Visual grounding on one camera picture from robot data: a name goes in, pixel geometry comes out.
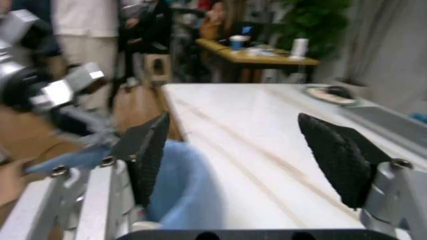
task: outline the blue object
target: blue object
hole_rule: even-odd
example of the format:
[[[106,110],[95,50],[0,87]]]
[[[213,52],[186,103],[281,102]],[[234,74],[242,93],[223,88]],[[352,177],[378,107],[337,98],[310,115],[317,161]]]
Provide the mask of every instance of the blue object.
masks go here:
[[[427,124],[427,114],[422,114],[422,113],[412,113],[410,115],[411,118],[418,120],[420,122],[423,122],[425,124]]]
[[[93,146],[55,157],[25,172],[48,174],[64,164],[69,167],[94,168],[110,149]],[[221,229],[223,205],[205,158],[183,142],[167,140],[154,191],[146,209],[147,220],[163,229]]]
[[[41,164],[29,167],[25,170],[25,173],[50,174],[52,169],[59,165],[65,165],[70,168],[93,169],[100,164],[101,159],[105,158],[110,151],[111,149],[107,146],[90,146],[77,152],[65,153]]]
[[[231,41],[231,50],[239,51],[243,47],[243,41]]]

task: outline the chair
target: chair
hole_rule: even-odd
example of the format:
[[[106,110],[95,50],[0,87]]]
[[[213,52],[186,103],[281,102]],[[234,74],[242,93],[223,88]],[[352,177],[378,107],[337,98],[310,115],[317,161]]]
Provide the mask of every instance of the chair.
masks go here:
[[[168,53],[143,55],[143,75],[150,87],[169,83],[172,79],[171,55]]]

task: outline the black object on plate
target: black object on plate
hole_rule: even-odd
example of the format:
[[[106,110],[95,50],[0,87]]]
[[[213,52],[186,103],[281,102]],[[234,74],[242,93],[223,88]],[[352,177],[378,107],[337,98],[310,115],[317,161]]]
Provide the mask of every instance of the black object on plate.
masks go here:
[[[343,86],[328,86],[326,87],[326,91],[328,94],[335,95],[345,99],[355,99],[350,90]]]
[[[129,128],[112,149],[110,156],[127,165],[135,203],[146,207],[159,172],[163,147],[169,131],[169,114]]]
[[[349,208],[361,208],[382,162],[391,158],[353,128],[300,113],[299,128],[323,174]]]

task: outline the green plant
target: green plant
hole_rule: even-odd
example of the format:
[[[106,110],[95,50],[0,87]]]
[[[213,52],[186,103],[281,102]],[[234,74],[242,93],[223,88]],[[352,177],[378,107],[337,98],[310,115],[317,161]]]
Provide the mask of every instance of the green plant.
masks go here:
[[[290,50],[294,39],[309,39],[307,55],[322,58],[339,46],[348,25],[346,9],[351,0],[280,0],[288,10],[275,32],[281,34],[277,46]]]

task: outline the white table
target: white table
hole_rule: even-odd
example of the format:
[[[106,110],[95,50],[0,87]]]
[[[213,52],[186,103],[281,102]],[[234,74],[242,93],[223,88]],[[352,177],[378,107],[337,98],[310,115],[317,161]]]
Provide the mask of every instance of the white table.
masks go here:
[[[163,87],[183,137],[207,157],[227,229],[363,228],[317,166],[298,126],[301,112],[355,128],[392,157],[427,169],[425,159],[341,116],[339,107],[302,94],[302,87]]]

